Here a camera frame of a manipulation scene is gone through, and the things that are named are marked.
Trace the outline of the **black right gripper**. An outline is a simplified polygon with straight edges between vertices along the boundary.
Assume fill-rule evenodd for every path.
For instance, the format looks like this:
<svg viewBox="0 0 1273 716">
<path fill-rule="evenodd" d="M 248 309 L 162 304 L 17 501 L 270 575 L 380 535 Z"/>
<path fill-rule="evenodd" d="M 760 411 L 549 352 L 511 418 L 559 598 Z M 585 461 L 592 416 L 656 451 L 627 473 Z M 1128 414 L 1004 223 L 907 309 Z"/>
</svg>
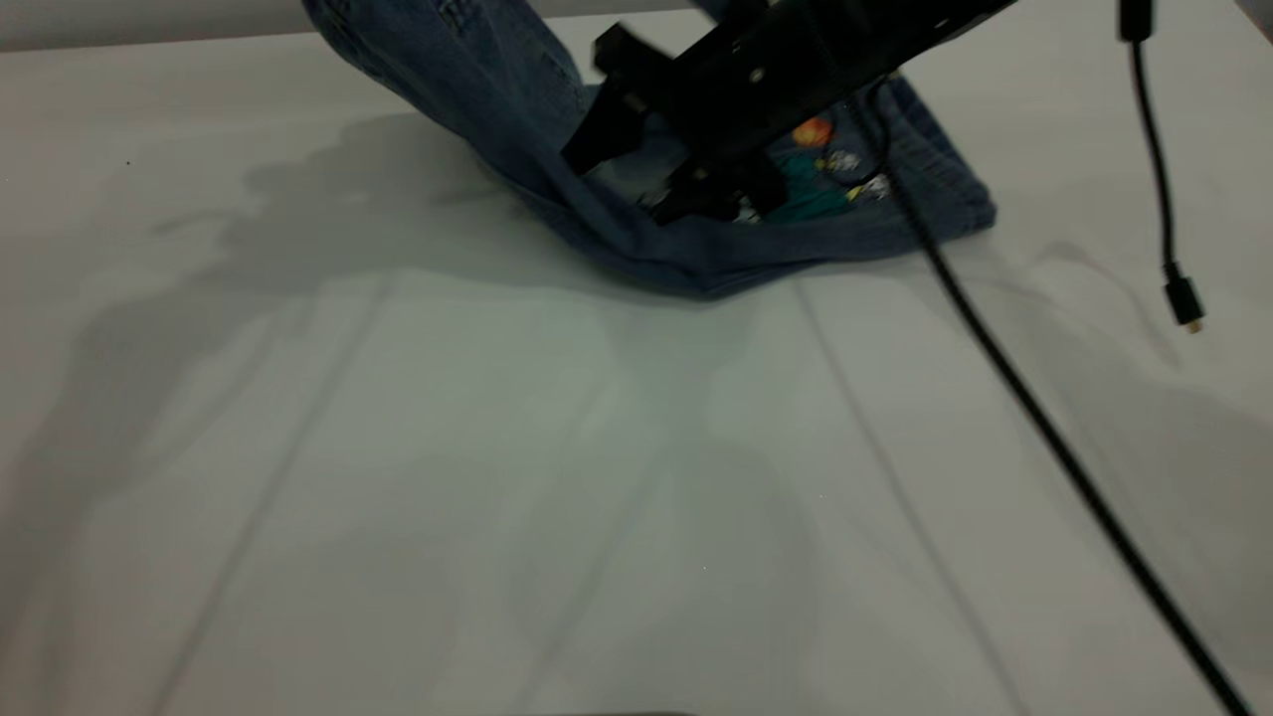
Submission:
<svg viewBox="0 0 1273 716">
<path fill-rule="evenodd" d="M 640 149 L 645 118 L 659 113 L 685 159 L 651 208 L 657 223 L 731 222 L 743 205 L 768 217 L 787 203 L 782 175 L 722 171 L 1003 9 L 1003 1 L 778 1 L 746 6 L 676 56 L 614 25 L 594 41 L 605 80 L 561 158 L 587 175 Z"/>
</svg>

